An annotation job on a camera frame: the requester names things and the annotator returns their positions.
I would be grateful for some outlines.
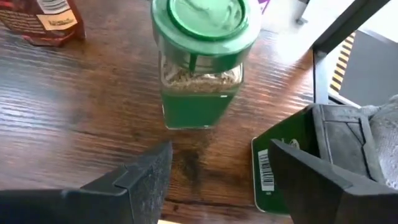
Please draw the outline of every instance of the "black plastic piece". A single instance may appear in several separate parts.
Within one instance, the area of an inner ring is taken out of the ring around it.
[[[359,109],[315,105],[312,115],[322,159],[385,183],[368,118]]]
[[[397,191],[275,139],[269,159],[295,224],[397,223]]]
[[[171,163],[167,142],[81,189],[0,191],[0,223],[157,223]]]

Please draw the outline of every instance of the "gray fabric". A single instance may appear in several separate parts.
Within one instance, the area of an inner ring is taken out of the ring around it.
[[[383,106],[361,108],[369,116],[386,185],[398,190],[398,95]]]

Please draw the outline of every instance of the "green box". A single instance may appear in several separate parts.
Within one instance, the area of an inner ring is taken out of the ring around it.
[[[275,184],[267,156],[271,139],[281,140],[319,157],[313,116],[308,113],[311,108],[312,105],[307,106],[252,140],[254,198],[260,211],[289,214],[282,193]]]

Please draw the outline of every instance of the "white label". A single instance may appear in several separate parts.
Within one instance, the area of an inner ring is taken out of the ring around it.
[[[259,151],[260,180],[262,191],[274,191],[274,174],[271,171],[271,165],[268,159],[268,149]]]
[[[45,30],[65,30],[77,24],[72,10],[57,15],[37,15]]]
[[[37,0],[44,14],[58,14],[70,9],[67,0]]]

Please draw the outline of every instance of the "dried herbs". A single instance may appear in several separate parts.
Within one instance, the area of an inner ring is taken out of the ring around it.
[[[164,87],[173,91],[216,93],[228,91],[243,80],[242,65],[221,73],[190,72],[162,57],[161,80]]]

